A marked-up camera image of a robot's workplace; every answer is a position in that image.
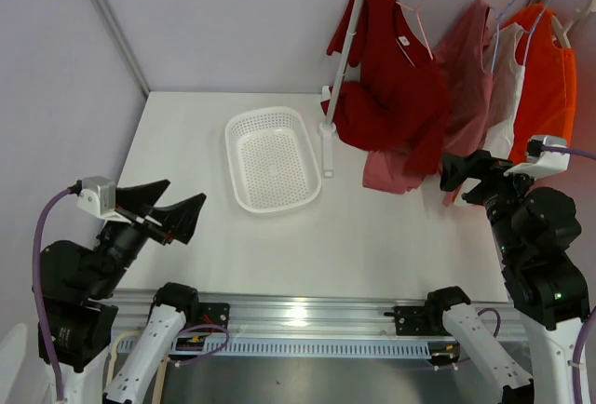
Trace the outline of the pink wire hanger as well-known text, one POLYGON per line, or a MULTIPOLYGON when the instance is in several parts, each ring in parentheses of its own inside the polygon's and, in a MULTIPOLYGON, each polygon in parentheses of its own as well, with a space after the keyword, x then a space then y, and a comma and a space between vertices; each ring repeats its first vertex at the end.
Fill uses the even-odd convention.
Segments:
POLYGON ((409 10, 412 13, 415 14, 416 21, 417 21, 417 24, 418 24, 420 33, 421 33, 422 38, 423 38, 423 43, 424 43, 425 49, 427 51, 427 54, 428 54, 429 58, 431 60, 433 60, 433 52, 432 52, 431 47, 430 47, 430 45, 428 43, 427 34, 426 34, 426 31, 425 31, 425 28, 424 28, 424 25, 423 25, 423 22, 422 22, 422 19, 421 19, 421 12, 422 12, 422 9, 424 7, 425 2, 426 2, 426 0, 419 0, 418 3, 414 7, 409 6, 409 5, 406 5, 406 4, 403 4, 400 1, 397 1, 397 4, 400 7, 405 8, 406 10, 409 10))

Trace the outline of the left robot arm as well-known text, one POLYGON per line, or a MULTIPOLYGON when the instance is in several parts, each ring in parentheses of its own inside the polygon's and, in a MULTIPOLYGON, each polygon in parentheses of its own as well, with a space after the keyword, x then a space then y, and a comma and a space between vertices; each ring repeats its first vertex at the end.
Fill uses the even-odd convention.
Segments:
POLYGON ((38 318, 38 353, 48 368, 52 398, 80 403, 83 389, 100 402, 99 364, 107 357, 118 309, 107 301, 146 242, 188 244, 207 197, 193 195, 170 206, 158 199, 169 180, 118 188, 102 177, 87 177, 53 196, 37 220, 33 245, 34 303, 38 318), (77 206, 102 220, 93 248, 70 240, 43 246, 47 217, 73 195, 77 206))

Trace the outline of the pink t shirt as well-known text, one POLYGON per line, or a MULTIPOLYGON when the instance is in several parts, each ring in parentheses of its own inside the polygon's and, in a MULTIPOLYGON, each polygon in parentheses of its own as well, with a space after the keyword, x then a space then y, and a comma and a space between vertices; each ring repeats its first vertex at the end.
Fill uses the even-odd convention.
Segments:
MULTIPOLYGON (((483 62, 490 43, 489 10, 486 0, 473 0, 434 49, 452 105, 443 151, 453 155, 474 153, 485 135, 493 88, 493 74, 483 62)), ((404 147, 370 152, 362 185, 391 194, 418 188, 426 176, 404 170, 406 155, 404 147)))

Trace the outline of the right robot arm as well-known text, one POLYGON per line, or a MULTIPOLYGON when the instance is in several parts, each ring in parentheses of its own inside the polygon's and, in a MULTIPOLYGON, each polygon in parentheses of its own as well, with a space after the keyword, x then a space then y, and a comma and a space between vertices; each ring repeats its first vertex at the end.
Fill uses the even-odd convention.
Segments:
POLYGON ((452 192, 467 179, 478 182, 464 198, 486 211, 533 371, 515 367, 493 334, 474 325, 477 315, 459 287, 427 295, 425 325, 455 337, 503 403, 589 402, 585 345, 595 311, 586 279, 566 254, 581 234, 574 200, 551 187, 536 187, 532 176, 513 172, 511 161, 485 150, 446 153, 441 163, 442 191, 452 192))

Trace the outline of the white t shirt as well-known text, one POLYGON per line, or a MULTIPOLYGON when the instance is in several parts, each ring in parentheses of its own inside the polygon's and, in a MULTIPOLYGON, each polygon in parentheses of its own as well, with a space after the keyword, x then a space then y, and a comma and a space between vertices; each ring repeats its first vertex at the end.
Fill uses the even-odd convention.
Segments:
POLYGON ((525 36, 518 23, 499 30, 484 50, 484 68, 491 71, 493 87, 482 149, 492 157, 508 159, 514 143, 514 124, 519 109, 525 67, 516 60, 518 44, 525 36))

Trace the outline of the dark red t shirt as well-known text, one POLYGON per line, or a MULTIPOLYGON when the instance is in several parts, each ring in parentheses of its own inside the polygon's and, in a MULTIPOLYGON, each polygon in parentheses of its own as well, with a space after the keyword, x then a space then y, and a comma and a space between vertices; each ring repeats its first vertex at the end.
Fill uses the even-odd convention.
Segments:
POLYGON ((410 30, 397 0, 364 0, 333 122, 363 151, 404 147, 404 170, 432 175, 440 164, 451 101, 439 65, 410 30))

